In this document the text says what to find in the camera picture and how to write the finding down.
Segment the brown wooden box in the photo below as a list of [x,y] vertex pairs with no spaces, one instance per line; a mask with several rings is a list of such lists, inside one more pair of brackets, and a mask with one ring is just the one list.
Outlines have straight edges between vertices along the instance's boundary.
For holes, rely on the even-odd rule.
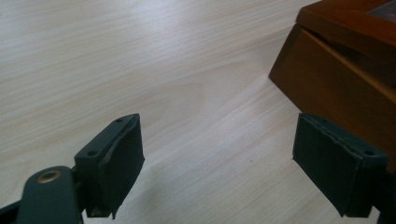
[[396,23],[369,14],[388,1],[302,8],[270,78],[305,113],[331,119],[389,155],[396,170]]

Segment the light wood grain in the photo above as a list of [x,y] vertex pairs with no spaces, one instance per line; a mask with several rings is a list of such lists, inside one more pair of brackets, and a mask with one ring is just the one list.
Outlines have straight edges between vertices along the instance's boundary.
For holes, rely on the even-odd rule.
[[268,79],[312,2],[2,1],[0,206],[140,113],[142,173],[116,220],[86,223],[375,223],[291,159],[299,110]]

